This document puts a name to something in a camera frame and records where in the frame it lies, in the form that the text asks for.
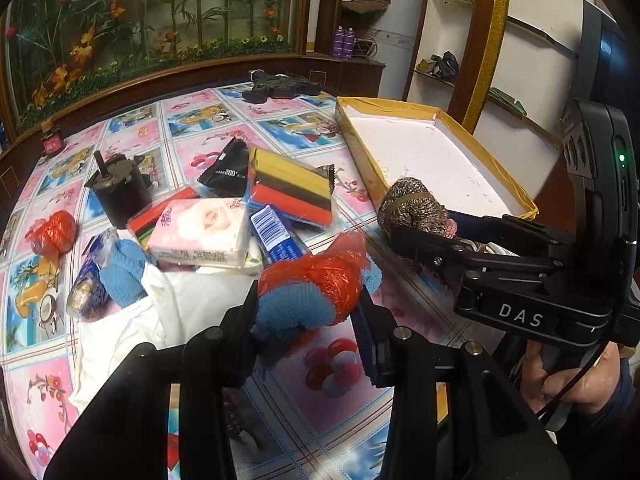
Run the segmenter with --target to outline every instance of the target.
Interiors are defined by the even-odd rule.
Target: black triangular package
[[[225,146],[213,166],[204,170],[198,182],[219,198],[244,196],[249,150],[244,140],[234,137]]]

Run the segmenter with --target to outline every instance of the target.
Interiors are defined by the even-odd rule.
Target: patterned tablecloth
[[[301,229],[313,252],[324,250],[343,230],[366,234],[368,250],[383,272],[373,295],[398,323],[430,341],[459,345],[475,328],[454,316],[448,291],[427,275],[417,276],[391,253],[373,205],[334,121],[329,95],[270,100],[252,105],[241,98],[248,84],[206,89],[121,114],[69,137],[63,153],[41,160],[11,216],[0,246],[0,364],[8,407],[27,464],[41,478],[50,456],[78,419],[68,402],[74,389],[77,321],[64,304],[92,235],[110,224],[83,185],[95,171],[91,154],[144,155],[141,169],[158,183],[155,199],[194,180],[233,137],[285,153],[314,166],[335,164],[339,223],[322,234]],[[34,256],[24,234],[37,218],[59,209],[78,220],[78,241],[64,257],[57,283],[49,266]],[[57,298],[50,318],[43,292]],[[380,471],[392,390],[377,390],[360,374],[348,388],[318,389],[319,367],[338,352],[356,350],[351,322],[321,330],[309,348],[272,371],[254,372],[242,390],[229,390],[229,405],[255,449],[232,440],[239,479],[373,479]],[[357,359],[356,352],[350,356]],[[170,408],[169,434],[177,434],[178,410]],[[177,439],[170,437],[169,478]]]

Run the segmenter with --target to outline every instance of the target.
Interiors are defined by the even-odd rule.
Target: cork stopper
[[[46,119],[45,121],[42,121],[42,124],[40,125],[40,127],[42,128],[43,134],[48,134],[51,130],[53,130],[53,120],[49,118],[49,119]]]

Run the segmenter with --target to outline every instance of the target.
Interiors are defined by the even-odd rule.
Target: knotted red plastic bag
[[[36,220],[24,236],[35,254],[57,264],[60,253],[68,253],[76,241],[76,220],[62,210],[53,213],[49,220]]]
[[[281,260],[265,269],[258,295],[288,283],[314,283],[335,306],[334,324],[344,321],[358,303],[362,269],[370,269],[362,233],[341,233],[322,254],[307,253],[297,260]]]

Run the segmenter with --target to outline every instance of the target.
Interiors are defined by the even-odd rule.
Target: screw
[[[412,333],[411,329],[405,326],[396,326],[394,328],[394,336],[398,339],[402,339],[403,341],[409,339]]]
[[[475,341],[467,341],[465,343],[465,350],[471,355],[480,355],[482,353],[482,345]]]
[[[207,339],[211,339],[215,341],[216,339],[222,339],[222,336],[225,335],[225,331],[222,330],[219,326],[212,326],[211,328],[207,328],[207,331],[204,333],[204,337]]]

